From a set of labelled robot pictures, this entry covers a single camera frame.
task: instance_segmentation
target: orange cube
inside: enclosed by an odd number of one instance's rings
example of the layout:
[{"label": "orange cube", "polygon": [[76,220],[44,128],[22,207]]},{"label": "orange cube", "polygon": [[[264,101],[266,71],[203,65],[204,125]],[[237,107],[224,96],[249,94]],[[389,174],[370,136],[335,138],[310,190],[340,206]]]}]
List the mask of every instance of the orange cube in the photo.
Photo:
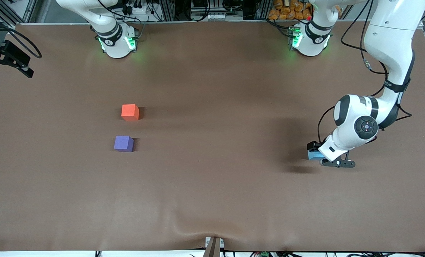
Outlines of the orange cube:
[{"label": "orange cube", "polygon": [[139,120],[139,108],[136,104],[123,104],[122,118],[126,121]]}]

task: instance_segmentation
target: black cable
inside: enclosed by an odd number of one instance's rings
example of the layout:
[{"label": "black cable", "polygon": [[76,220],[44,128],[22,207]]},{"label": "black cable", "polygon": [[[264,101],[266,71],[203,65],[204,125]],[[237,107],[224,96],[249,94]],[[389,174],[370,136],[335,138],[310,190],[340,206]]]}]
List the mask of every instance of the black cable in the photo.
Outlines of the black cable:
[{"label": "black cable", "polygon": [[309,22],[303,22],[302,20],[298,20],[298,19],[294,19],[294,20],[296,20],[296,21],[299,21],[300,23],[303,23],[303,24],[309,24]]},{"label": "black cable", "polygon": [[158,20],[158,21],[162,21],[162,18],[160,18],[160,16],[158,16],[157,10],[155,9],[154,3],[152,2],[152,0],[146,0],[147,6],[149,7],[149,3],[151,3],[152,5],[152,10],[151,10],[151,14]]},{"label": "black cable", "polygon": [[205,1],[204,15],[201,19],[199,19],[197,21],[202,21],[202,20],[206,19],[206,17],[209,15],[209,12],[211,11],[211,3],[209,2],[209,0],[204,0],[204,1]]},{"label": "black cable", "polygon": [[289,28],[289,27],[285,27],[285,26],[281,26],[281,25],[276,24],[276,20],[274,20],[274,23],[271,20],[268,20],[268,19],[265,19],[265,18],[260,18],[259,20],[266,21],[267,23],[271,24],[271,26],[277,26],[277,27],[283,28],[283,29]]},{"label": "black cable", "polygon": [[285,34],[285,33],[281,30],[281,28],[279,28],[279,26],[277,26],[277,25],[276,25],[276,21],[274,21],[274,26],[277,28],[277,30],[279,30],[279,32],[280,32],[282,35],[287,36],[287,37],[293,37],[293,36],[289,36],[288,34]]},{"label": "black cable", "polygon": [[356,21],[358,20],[358,18],[360,17],[360,15],[364,12],[364,10],[366,9],[366,6],[368,6],[369,0],[366,1],[366,4],[363,6],[363,8],[361,9],[361,11],[358,13],[358,15],[356,16],[356,18],[354,19],[354,21],[349,25],[349,27],[346,29],[346,31],[344,32],[343,36],[341,36],[341,43],[343,45],[346,45],[348,47],[352,47],[354,49],[358,49],[361,50],[360,47],[356,47],[353,46],[351,44],[348,44],[346,42],[344,42],[344,37],[346,36],[347,32],[349,32],[349,30],[352,28],[352,26],[356,23]]},{"label": "black cable", "polygon": [[[126,18],[126,16],[124,16],[124,15],[121,15],[121,14],[118,14],[118,13],[116,13],[115,11],[112,11],[111,9],[108,9],[108,7],[106,7],[105,5],[103,5],[103,3],[100,1],[100,0],[97,0],[99,3],[100,3],[100,5],[103,7],[103,8],[105,8],[108,12],[110,12],[110,13],[112,13],[112,14],[114,14],[114,15],[117,15],[117,16],[120,16],[120,17],[122,17],[122,18]],[[134,21],[138,21],[138,22],[141,22],[141,20],[140,19],[138,19],[138,18],[136,18],[136,17],[129,17],[129,18],[131,18],[131,19],[134,19]]]},{"label": "black cable", "polygon": [[371,8],[373,7],[373,3],[374,0],[371,0],[371,5],[369,5],[369,9],[368,9],[368,14],[366,15],[366,20],[364,20],[363,23],[363,29],[361,30],[361,37],[360,37],[360,54],[361,54],[361,58],[364,59],[364,55],[363,55],[363,37],[364,37],[364,30],[366,28],[366,23],[369,19],[369,15],[371,14]]},{"label": "black cable", "polygon": [[374,142],[376,139],[377,139],[377,136],[374,136],[374,138],[371,141],[365,143],[365,145],[367,145],[368,143]]},{"label": "black cable", "polygon": [[222,7],[227,10],[227,11],[240,11],[242,10],[242,3],[243,1],[241,1],[241,5],[238,6],[237,8],[233,9],[233,7],[230,5],[230,7],[226,7],[225,3],[228,2],[228,0],[224,0],[222,1]]},{"label": "black cable", "polygon": [[[38,59],[40,59],[41,57],[42,57],[42,54],[41,54],[41,52],[39,51],[39,49],[38,49],[38,47],[36,46],[36,44],[34,44],[28,37],[26,37],[26,36],[24,36],[22,33],[20,33],[20,32],[18,32],[18,31],[16,31],[16,30],[14,30],[14,29],[12,29],[12,28],[10,28],[10,27],[7,27],[7,26],[5,26],[5,24],[3,24],[1,21],[0,21],[0,28],[3,28],[3,29],[5,29],[6,31],[8,31],[9,32],[9,34],[11,34],[11,36],[13,36],[14,37],[14,39],[16,39],[17,40],[17,42],[19,42],[19,44],[21,45],[21,46],[23,46],[30,54],[32,54],[34,57],[36,57],[36,58],[38,58]],[[31,49],[29,49],[28,48],[28,46],[26,46],[15,34],[17,34],[17,35],[19,35],[19,36],[21,36],[23,39],[25,39],[25,41],[27,41],[29,44],[31,44],[31,46],[35,49],[35,51],[36,51],[36,54],[31,50]]]},{"label": "black cable", "polygon": [[138,34],[138,39],[140,39],[141,38],[141,36],[142,36],[142,33],[144,32],[144,28],[146,27],[146,23],[149,21],[149,17],[147,17],[147,21],[142,25],[142,29],[141,29],[141,32],[139,32],[139,34]]},{"label": "black cable", "polygon": [[183,8],[185,18],[187,18],[187,20],[191,21],[192,20],[191,16],[187,14],[187,10],[191,7],[188,7],[187,3],[188,3],[188,0],[184,0],[182,8]]},{"label": "black cable", "polygon": [[326,110],[323,114],[322,117],[320,117],[319,123],[317,124],[317,136],[319,138],[319,143],[322,143],[322,141],[320,140],[320,123],[322,123],[322,119],[323,117],[325,117],[325,115],[331,111],[332,109],[334,109],[334,106],[330,107],[328,110]]},{"label": "black cable", "polygon": [[410,114],[409,112],[407,112],[407,111],[405,111],[404,109],[403,109],[403,107],[401,107],[401,104],[396,104],[396,106],[402,111],[402,112],[404,112],[405,114],[406,114],[406,116],[404,116],[404,117],[401,117],[401,118],[398,118],[398,119],[395,119],[395,122],[397,122],[397,121],[399,121],[399,120],[402,120],[402,119],[406,119],[406,118],[409,118],[409,117],[412,117],[412,114]]},{"label": "black cable", "polygon": [[[351,44],[348,44],[348,43],[346,43],[346,42],[344,42],[344,37],[346,36],[346,34],[347,34],[347,32],[352,28],[352,26],[356,23],[356,21],[358,20],[358,18],[360,17],[360,15],[364,12],[364,10],[366,9],[366,6],[368,6],[368,3],[369,3],[369,1],[370,0],[367,0],[366,1],[366,3],[365,3],[365,5],[363,6],[363,8],[361,9],[361,11],[360,11],[360,13],[358,13],[358,15],[356,16],[356,18],[354,19],[354,21],[349,25],[349,27],[346,29],[346,31],[344,32],[344,34],[343,34],[343,36],[341,36],[341,43],[343,44],[343,45],[345,45],[345,46],[348,46],[348,47],[351,47],[351,48],[353,48],[353,49],[357,49],[357,50],[360,50],[360,53],[361,53],[361,56],[362,56],[362,59],[364,59],[364,54],[363,54],[363,52],[368,52],[368,51],[366,51],[366,49],[364,49],[362,46],[362,43],[363,43],[363,37],[364,37],[364,29],[365,29],[365,26],[366,26],[366,22],[368,21],[368,19],[369,19],[369,14],[370,14],[370,12],[371,12],[371,7],[372,7],[372,3],[373,2],[371,2],[371,6],[369,7],[369,10],[368,10],[368,15],[367,15],[367,17],[366,17],[366,21],[364,22],[364,24],[363,24],[363,30],[362,30],[362,34],[361,34],[361,38],[360,38],[360,47],[357,47],[357,46],[354,46],[354,45],[351,45]],[[384,68],[384,71],[385,72],[377,72],[377,71],[374,71],[374,70],[372,70],[372,69],[369,69],[369,71],[371,71],[372,73],[376,73],[376,74],[385,74],[385,79],[387,79],[388,78],[388,72],[387,72],[387,69],[385,68],[385,65],[382,63],[382,62],[379,62],[381,65],[382,65],[382,67]]]}]

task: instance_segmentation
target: purple cube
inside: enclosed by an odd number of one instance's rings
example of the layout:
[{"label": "purple cube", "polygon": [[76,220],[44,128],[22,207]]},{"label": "purple cube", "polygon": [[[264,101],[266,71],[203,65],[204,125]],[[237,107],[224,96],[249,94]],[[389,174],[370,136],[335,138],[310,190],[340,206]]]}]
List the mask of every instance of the purple cube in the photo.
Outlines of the purple cube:
[{"label": "purple cube", "polygon": [[133,138],[129,136],[116,136],[114,149],[119,152],[132,152],[133,151]]}]

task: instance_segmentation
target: brown table surface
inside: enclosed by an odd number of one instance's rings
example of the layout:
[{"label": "brown table surface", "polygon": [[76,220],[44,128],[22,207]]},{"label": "brown table surface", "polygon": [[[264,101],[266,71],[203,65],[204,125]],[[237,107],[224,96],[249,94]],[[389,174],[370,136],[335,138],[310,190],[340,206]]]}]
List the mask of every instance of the brown table surface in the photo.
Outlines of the brown table surface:
[{"label": "brown table surface", "polygon": [[[32,79],[0,66],[0,250],[199,248],[215,235],[242,251],[425,251],[422,31],[403,101],[414,116],[353,150],[354,169],[306,160],[320,115],[384,80],[340,44],[348,25],[317,57],[266,23],[147,25],[121,60],[88,26],[19,26],[43,58]],[[143,119],[122,120],[122,104]],[[114,151],[116,135],[137,151]]]}]

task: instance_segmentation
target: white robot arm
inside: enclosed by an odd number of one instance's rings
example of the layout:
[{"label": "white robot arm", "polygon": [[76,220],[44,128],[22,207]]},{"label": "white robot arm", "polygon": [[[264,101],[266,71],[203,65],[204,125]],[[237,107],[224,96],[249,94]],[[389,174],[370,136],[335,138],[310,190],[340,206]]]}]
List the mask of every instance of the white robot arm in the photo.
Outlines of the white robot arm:
[{"label": "white robot arm", "polygon": [[[425,9],[425,0],[377,1],[364,47],[387,67],[388,79],[384,81],[384,92],[379,98],[346,95],[336,103],[334,120],[337,128],[318,148],[329,161],[337,161],[342,154],[371,141],[379,128],[395,122],[398,104],[410,82],[415,58],[411,43]],[[314,2],[337,3],[338,0]]]},{"label": "white robot arm", "polygon": [[295,25],[301,34],[293,48],[306,56],[320,54],[327,47],[331,29],[338,20],[336,5],[352,5],[364,1],[366,0],[309,0],[314,7],[312,19],[308,24],[300,22]]},{"label": "white robot arm", "polygon": [[56,0],[57,3],[86,19],[98,34],[103,51],[110,57],[122,58],[136,50],[135,29],[123,22],[117,22],[104,6],[116,5],[118,0]]}]

